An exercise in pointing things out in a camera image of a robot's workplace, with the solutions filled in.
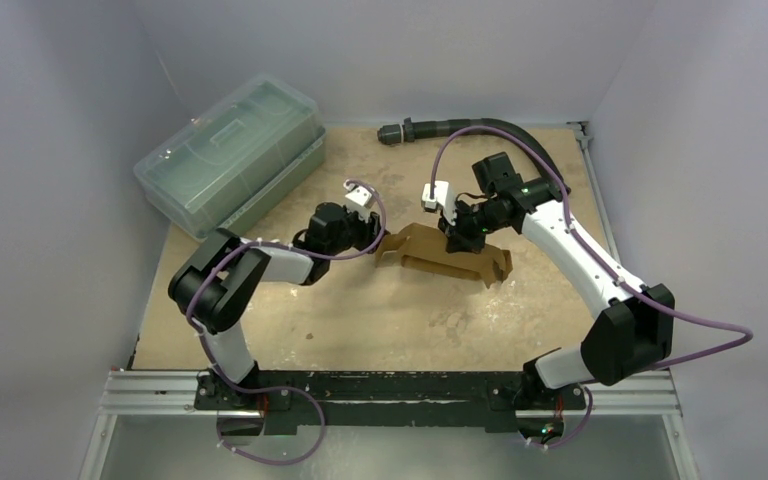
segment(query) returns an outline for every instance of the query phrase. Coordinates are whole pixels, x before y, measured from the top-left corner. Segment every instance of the hose connector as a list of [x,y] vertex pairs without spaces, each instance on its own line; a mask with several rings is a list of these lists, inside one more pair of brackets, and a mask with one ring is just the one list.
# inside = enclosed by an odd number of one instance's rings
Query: hose connector
[[405,119],[404,125],[393,123],[378,129],[378,141],[384,145],[396,145],[402,142],[412,143],[414,140],[416,140],[416,131],[410,117]]

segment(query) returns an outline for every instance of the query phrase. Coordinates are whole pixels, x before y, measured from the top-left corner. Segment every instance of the brown cardboard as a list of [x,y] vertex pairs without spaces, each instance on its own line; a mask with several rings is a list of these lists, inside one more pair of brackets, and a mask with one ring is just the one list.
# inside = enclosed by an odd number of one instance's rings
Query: brown cardboard
[[446,253],[446,236],[440,230],[411,223],[399,233],[385,235],[375,252],[375,265],[381,257],[395,251],[403,267],[467,280],[483,280],[484,285],[503,282],[513,270],[511,252],[486,245],[481,253]]

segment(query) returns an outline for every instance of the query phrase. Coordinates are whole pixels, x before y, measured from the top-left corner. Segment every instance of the black mounting plate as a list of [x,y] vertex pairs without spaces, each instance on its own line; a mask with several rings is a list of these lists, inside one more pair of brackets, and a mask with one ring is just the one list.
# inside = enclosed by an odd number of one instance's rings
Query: black mounting plate
[[[249,388],[293,386],[305,390],[322,407],[328,425],[483,427],[488,433],[517,432],[521,428],[517,410],[554,411],[557,402],[556,396],[526,405],[517,395],[522,372],[257,370],[249,377],[244,381]],[[558,391],[564,410],[585,408],[577,388]],[[299,425],[319,424],[316,411],[304,397],[282,393],[268,394],[269,421],[264,434],[292,435]],[[208,371],[198,377],[194,407],[220,412],[256,410],[258,400],[256,395],[232,390]]]

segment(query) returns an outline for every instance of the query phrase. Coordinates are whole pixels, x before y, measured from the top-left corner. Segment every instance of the black corrugated hose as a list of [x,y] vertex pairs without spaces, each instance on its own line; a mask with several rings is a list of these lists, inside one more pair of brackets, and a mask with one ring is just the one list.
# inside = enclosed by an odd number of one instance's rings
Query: black corrugated hose
[[[453,120],[442,120],[442,121],[431,121],[431,122],[413,122],[411,121],[410,117],[405,119],[405,123],[403,125],[399,124],[392,124],[392,125],[384,125],[383,127],[378,129],[378,141],[383,143],[384,145],[395,145],[397,143],[402,142],[413,142],[415,140],[422,140],[424,138],[437,138],[437,137],[448,137],[449,135],[455,133],[456,131],[471,127],[473,125],[483,125],[486,127],[494,127],[498,128],[499,130],[502,130],[504,132],[509,133],[510,135],[513,135],[514,137],[518,138],[522,143],[528,145],[532,149],[534,149],[535,152],[537,152],[538,155],[543,157],[543,160],[546,161],[546,164],[549,165],[549,168],[551,168],[555,174],[560,177],[560,179],[563,181],[564,177],[561,176],[561,172],[558,171],[558,167],[555,165],[555,161],[552,160],[552,157],[549,155],[549,152],[546,151],[545,148],[543,148],[543,145],[540,145],[540,142],[538,142],[534,137],[532,137],[528,132],[523,130],[517,125],[514,125],[513,123],[506,122],[504,120],[498,120],[496,118],[476,118],[476,119],[453,119]],[[476,135],[493,135],[489,132],[476,132]],[[531,158],[531,155],[528,154],[528,152],[525,152],[525,154],[528,156],[528,158],[531,160],[531,163],[534,164],[534,166],[537,168],[537,171],[540,173],[540,176],[543,178],[548,179],[549,174],[546,173],[546,171],[543,169],[542,166],[540,166],[537,162],[534,161],[533,158]]]

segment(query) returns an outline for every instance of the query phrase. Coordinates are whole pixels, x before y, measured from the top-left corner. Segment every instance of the cable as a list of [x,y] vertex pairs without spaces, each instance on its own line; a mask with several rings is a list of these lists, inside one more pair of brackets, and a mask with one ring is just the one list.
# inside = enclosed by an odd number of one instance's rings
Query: cable
[[564,397],[562,395],[558,395],[558,406],[555,415],[560,418],[561,421],[564,420]]
[[487,195],[476,195],[474,193],[461,192],[461,193],[455,195],[455,201],[456,202],[461,198],[461,195],[467,196],[467,197],[469,197],[469,198],[471,198],[473,200],[486,200],[487,198],[489,198],[489,197],[487,197]]
[[293,235],[293,240],[290,242],[290,244],[295,245],[296,242],[298,242],[299,239],[302,238],[302,235],[304,235],[305,233],[307,233],[307,229],[306,228],[296,232],[296,234]]
[[[378,130],[378,141],[384,145],[395,145],[397,143],[414,142],[425,138],[447,137],[464,127],[470,126],[493,127],[512,135],[520,142],[528,145],[531,148],[531,151],[537,152],[537,155],[543,159],[544,165],[547,165],[549,169],[555,172],[555,174],[558,175],[558,178],[561,180],[564,179],[561,172],[558,170],[558,167],[555,165],[554,160],[552,160],[552,157],[549,155],[549,152],[543,148],[543,145],[541,145],[537,139],[532,137],[530,133],[525,131],[519,125],[496,118],[454,118],[442,121],[414,122],[408,117],[405,119],[404,125],[400,126],[399,124],[394,124],[381,127]],[[475,130],[472,131],[472,134],[497,135],[495,131],[490,130]],[[548,178],[546,169],[543,165],[534,160],[531,152],[525,149],[523,149],[523,151],[529,156],[529,159],[537,168],[537,173],[543,178]]]
[[584,411],[584,417],[582,417],[581,421],[578,422],[578,425],[576,425],[570,433],[564,435],[560,440],[551,445],[542,445],[542,448],[545,448],[546,450],[554,450],[558,447],[562,447],[571,442],[582,430],[584,430],[584,426],[587,425],[587,422],[590,420],[590,414],[593,413],[593,392],[583,385],[581,386],[581,389],[587,394],[587,410]]
[[540,155],[537,154],[537,152],[535,152],[531,147],[519,141],[519,139],[517,139],[513,135],[508,134],[507,132],[504,132],[502,130],[499,130],[493,127],[476,125],[476,126],[462,128],[457,132],[449,135],[449,138],[446,139],[443,145],[440,146],[440,150],[437,151],[437,157],[434,159],[434,166],[431,169],[431,198],[432,199],[434,198],[434,181],[437,178],[437,166],[440,163],[440,159],[443,157],[443,151],[455,138],[461,135],[468,134],[470,132],[477,131],[477,130],[490,131],[499,137],[510,140],[511,142],[516,144],[516,146],[528,152],[529,155],[531,155],[532,158],[537,163],[543,166],[543,168],[549,174],[549,177],[551,177],[552,181],[555,183],[555,185],[558,186],[558,189],[561,191],[563,209],[564,209],[564,223],[566,224],[566,227],[569,230],[570,234],[572,234],[573,238],[575,238],[576,242],[581,246],[581,248],[583,248],[584,251],[587,252],[587,254],[590,255],[593,258],[593,260],[595,260],[596,263],[598,263],[599,266],[602,267],[603,270],[605,270],[605,273],[607,273],[617,285],[622,287],[623,290],[625,290],[626,292],[634,296],[634,298],[638,299],[639,301],[645,303],[646,305],[654,308],[655,310],[658,310],[661,313],[670,315],[671,317],[678,318],[680,320],[684,320],[685,322],[692,323],[694,325],[699,325],[702,327],[714,328],[717,330],[726,330],[729,332],[736,332],[736,333],[743,334],[741,338],[723,343],[722,345],[717,345],[715,347],[707,348],[699,352],[691,353],[689,355],[684,355],[678,358],[657,362],[654,365],[652,365],[651,370],[659,370],[659,369],[670,367],[673,365],[678,365],[679,363],[688,362],[690,360],[696,360],[698,358],[707,357],[708,355],[713,355],[715,353],[719,353],[725,350],[738,347],[752,340],[752,338],[754,337],[754,334],[752,333],[752,330],[750,330],[749,328],[746,328],[742,325],[735,325],[732,323],[707,320],[702,317],[698,317],[696,315],[679,312],[665,305],[661,305],[660,303],[652,300],[646,295],[643,295],[642,293],[638,292],[637,290],[632,288],[631,285],[626,283],[625,280],[623,280],[622,276],[620,276],[619,273],[614,271],[614,269],[611,268],[611,266],[608,265],[602,259],[602,257],[599,256],[599,254],[596,253],[593,247],[591,247],[587,243],[587,241],[585,241],[584,238],[582,238],[581,235],[579,235],[579,233],[575,230],[575,226],[572,225],[572,216],[570,214],[569,194],[567,193],[566,188],[564,188],[564,182],[561,180],[561,178],[558,175],[556,175],[551,168],[548,168],[548,165],[546,164],[546,162],[543,160],[543,158],[540,157]]
[[193,314],[195,312],[196,304],[198,303],[199,299],[201,299],[201,296],[204,294],[204,291],[207,289],[207,287],[210,285],[211,282],[219,275],[220,272],[225,270],[225,268],[238,256],[242,255],[246,250],[249,248],[255,248],[255,247],[270,247],[270,248],[280,248],[283,250],[289,250],[289,251],[295,251],[299,252],[301,254],[307,255],[309,257],[313,258],[320,258],[323,260],[351,260],[353,258],[358,258],[363,255],[366,255],[367,253],[373,251],[379,243],[381,243],[381,240],[384,238],[384,232],[386,231],[386,224],[387,224],[387,212],[384,209],[384,202],[381,201],[381,196],[378,194],[378,192],[372,188],[370,185],[361,182],[360,180],[353,180],[349,179],[346,180],[346,184],[354,184],[361,187],[366,188],[369,190],[369,192],[372,194],[372,198],[375,200],[375,203],[378,204],[378,209],[380,210],[381,215],[381,229],[378,232],[378,236],[375,237],[375,240],[372,241],[372,243],[364,248],[363,250],[360,250],[359,252],[351,253],[348,255],[343,256],[331,256],[331,255],[322,255],[319,253],[314,252],[308,252],[307,250],[302,250],[300,248],[295,248],[290,245],[284,245],[282,243],[277,242],[248,242],[240,245],[239,247],[232,250],[228,255],[226,255],[213,269],[211,269],[210,274],[207,275],[207,278],[205,278],[204,282],[199,286],[198,290],[196,290],[196,293],[193,295],[193,298],[190,300],[190,303],[187,305],[187,311],[185,313],[185,317],[187,319],[187,323],[193,327],[193,329],[198,333],[199,336],[199,343],[201,343],[201,347],[204,349],[204,353],[207,356],[207,359],[210,361],[211,368],[216,373],[219,378],[222,379],[223,382],[225,382],[232,390],[240,393],[245,393],[247,395],[256,395],[261,393],[269,393],[269,392],[277,392],[281,390],[288,390],[291,392],[295,392],[301,396],[303,396],[307,401],[313,404],[313,407],[316,409],[316,413],[319,415],[319,422],[321,429],[319,431],[319,436],[316,438],[316,441],[313,443],[313,446],[310,447],[310,449],[299,455],[298,457],[291,458],[289,460],[272,460],[269,458],[260,457],[258,455],[254,455],[248,452],[245,452],[243,450],[238,449],[237,447],[231,445],[222,438],[221,431],[219,426],[217,425],[216,432],[219,435],[219,445],[225,447],[231,453],[235,453],[237,455],[240,455],[242,457],[248,458],[249,460],[254,460],[259,463],[263,463],[266,465],[274,465],[274,466],[286,466],[286,465],[293,465],[299,462],[302,462],[309,458],[311,455],[316,452],[316,450],[319,448],[319,446],[322,444],[322,440],[325,438],[325,412],[322,411],[322,407],[319,405],[319,403],[316,401],[315,398],[313,398],[312,395],[310,395],[308,392],[305,392],[304,390],[296,387],[291,386],[277,386],[277,387],[265,387],[265,388],[245,388],[237,385],[234,383],[233,380],[228,378],[228,376],[225,374],[224,371],[222,371],[222,368],[219,366],[219,364],[216,363],[216,357],[213,355],[213,352],[210,351],[210,347],[207,345],[207,339],[204,336],[205,328],[203,325],[201,325],[198,321],[193,318]]

